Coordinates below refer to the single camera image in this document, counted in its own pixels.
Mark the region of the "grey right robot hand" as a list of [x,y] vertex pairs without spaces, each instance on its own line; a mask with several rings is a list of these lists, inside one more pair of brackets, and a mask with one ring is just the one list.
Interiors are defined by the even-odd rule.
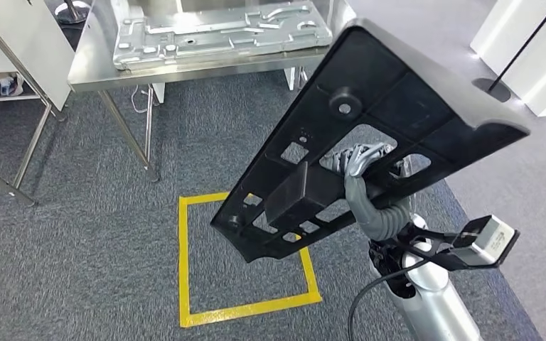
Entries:
[[379,210],[371,203],[363,174],[374,161],[381,159],[391,150],[385,143],[356,144],[334,152],[331,169],[344,178],[346,200],[356,222],[365,226],[384,226],[389,224],[388,213],[392,210]]

